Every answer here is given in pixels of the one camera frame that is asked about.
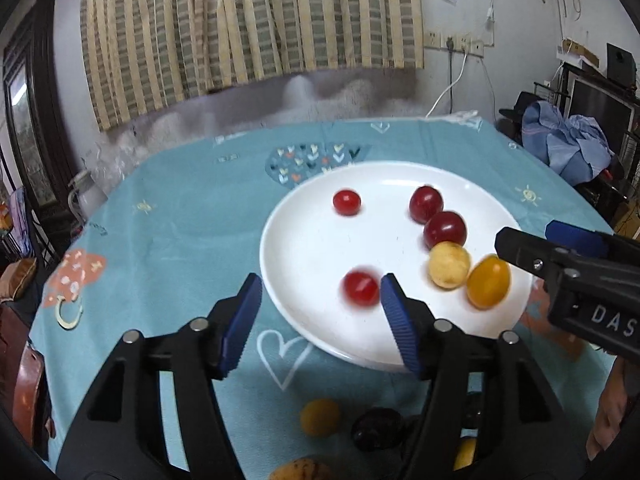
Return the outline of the right hand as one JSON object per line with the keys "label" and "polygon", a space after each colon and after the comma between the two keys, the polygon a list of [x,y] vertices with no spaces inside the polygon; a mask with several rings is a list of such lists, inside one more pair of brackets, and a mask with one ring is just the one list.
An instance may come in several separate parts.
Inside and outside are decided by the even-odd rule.
{"label": "right hand", "polygon": [[588,460],[594,460],[606,450],[620,432],[628,401],[624,379],[625,360],[617,358],[600,395],[597,415],[587,439]]}

